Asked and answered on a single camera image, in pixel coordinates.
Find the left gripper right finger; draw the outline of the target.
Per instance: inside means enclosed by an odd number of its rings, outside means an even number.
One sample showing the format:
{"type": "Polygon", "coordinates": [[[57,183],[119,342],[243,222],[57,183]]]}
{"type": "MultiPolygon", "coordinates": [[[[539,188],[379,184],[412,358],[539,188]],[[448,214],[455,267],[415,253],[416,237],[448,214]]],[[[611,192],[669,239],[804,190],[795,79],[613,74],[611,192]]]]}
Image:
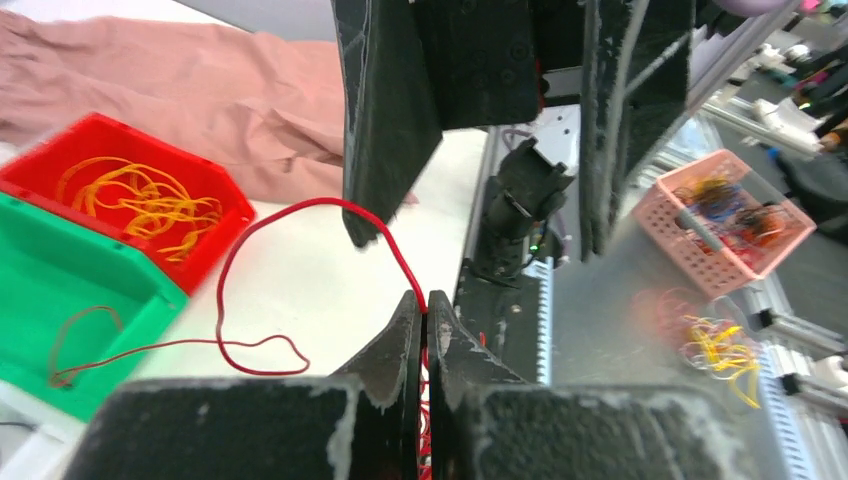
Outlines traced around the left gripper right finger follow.
{"type": "Polygon", "coordinates": [[[485,401],[525,380],[462,325],[443,291],[429,294],[426,353],[432,477],[483,479],[481,455],[493,444],[485,401]]]}

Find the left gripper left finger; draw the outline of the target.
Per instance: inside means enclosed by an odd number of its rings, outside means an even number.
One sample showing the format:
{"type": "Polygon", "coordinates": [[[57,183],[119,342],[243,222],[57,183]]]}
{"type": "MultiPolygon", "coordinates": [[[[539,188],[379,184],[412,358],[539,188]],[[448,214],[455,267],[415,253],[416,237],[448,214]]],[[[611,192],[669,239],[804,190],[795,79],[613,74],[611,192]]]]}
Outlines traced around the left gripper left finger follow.
{"type": "Polygon", "coordinates": [[[360,386],[350,479],[418,477],[423,320],[406,291],[386,327],[336,370],[360,386]]]}

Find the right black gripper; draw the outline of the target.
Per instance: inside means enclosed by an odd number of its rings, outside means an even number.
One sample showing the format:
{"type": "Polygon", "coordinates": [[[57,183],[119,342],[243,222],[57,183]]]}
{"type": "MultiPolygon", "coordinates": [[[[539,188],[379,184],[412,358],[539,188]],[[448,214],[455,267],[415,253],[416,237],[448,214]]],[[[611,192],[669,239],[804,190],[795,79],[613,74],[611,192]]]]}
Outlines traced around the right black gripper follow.
{"type": "Polygon", "coordinates": [[[578,103],[581,90],[581,257],[601,255],[628,180],[686,110],[692,1],[332,6],[346,102],[343,197],[384,223],[442,128],[529,122],[546,107],[578,103]]]}

